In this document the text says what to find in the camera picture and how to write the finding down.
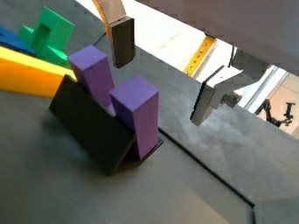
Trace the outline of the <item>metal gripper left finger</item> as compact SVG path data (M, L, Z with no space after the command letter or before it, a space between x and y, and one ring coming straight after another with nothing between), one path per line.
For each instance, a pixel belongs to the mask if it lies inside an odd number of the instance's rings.
M125 66L136 56L135 20L127 15L121 0L92 0L103 19L111 43L113 66Z

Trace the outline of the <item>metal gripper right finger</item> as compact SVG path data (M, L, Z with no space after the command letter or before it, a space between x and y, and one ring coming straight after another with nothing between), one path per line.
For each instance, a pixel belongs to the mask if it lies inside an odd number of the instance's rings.
M200 91L191 112L191 122L200 126L211 112L222 103L235 107L232 92L256 83L270 64L240 49L230 57L228 65L222 65L200 84Z

